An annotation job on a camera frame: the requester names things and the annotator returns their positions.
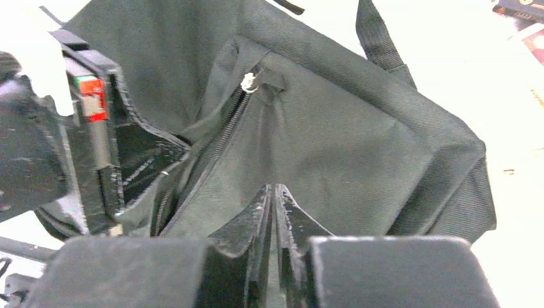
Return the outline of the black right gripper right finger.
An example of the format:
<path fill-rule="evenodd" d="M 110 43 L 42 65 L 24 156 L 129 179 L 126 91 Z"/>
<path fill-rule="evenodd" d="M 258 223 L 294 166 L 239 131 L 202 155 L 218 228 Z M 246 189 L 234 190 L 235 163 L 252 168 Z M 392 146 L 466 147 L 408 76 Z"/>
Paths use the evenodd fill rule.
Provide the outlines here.
<path fill-rule="evenodd" d="M 306 307 L 308 239 L 332 233 L 298 205 L 284 184 L 275 185 L 274 210 L 280 288 L 288 307 Z"/>

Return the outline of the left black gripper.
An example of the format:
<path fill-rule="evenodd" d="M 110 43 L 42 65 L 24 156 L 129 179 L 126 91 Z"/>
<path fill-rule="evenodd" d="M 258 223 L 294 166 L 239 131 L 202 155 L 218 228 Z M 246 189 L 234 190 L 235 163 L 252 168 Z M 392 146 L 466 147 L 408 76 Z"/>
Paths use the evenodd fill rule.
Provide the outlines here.
<path fill-rule="evenodd" d="M 1 7 L 1 220 L 34 212 L 61 236 L 118 236 L 112 85 L 89 44 L 51 19 Z"/>

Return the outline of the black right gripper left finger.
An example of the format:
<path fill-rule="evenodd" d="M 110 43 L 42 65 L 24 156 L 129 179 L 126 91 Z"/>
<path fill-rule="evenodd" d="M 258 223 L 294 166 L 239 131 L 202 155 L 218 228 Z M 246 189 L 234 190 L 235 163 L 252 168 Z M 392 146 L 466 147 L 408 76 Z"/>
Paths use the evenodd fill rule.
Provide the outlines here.
<path fill-rule="evenodd" d="M 265 307 L 271 246 L 272 188 L 210 234 L 194 307 Z"/>

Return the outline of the black fabric student bag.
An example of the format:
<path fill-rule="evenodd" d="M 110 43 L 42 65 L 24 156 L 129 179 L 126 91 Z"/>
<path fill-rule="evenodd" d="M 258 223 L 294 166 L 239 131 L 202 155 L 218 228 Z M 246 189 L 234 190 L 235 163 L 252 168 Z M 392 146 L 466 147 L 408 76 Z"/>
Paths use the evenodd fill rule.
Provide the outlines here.
<path fill-rule="evenodd" d="M 486 147 L 415 88 L 370 1 L 369 57 L 267 1 L 91 1 L 65 29 L 111 58 L 116 203 L 36 211 L 55 238 L 204 237 L 264 184 L 335 235 L 495 229 Z"/>

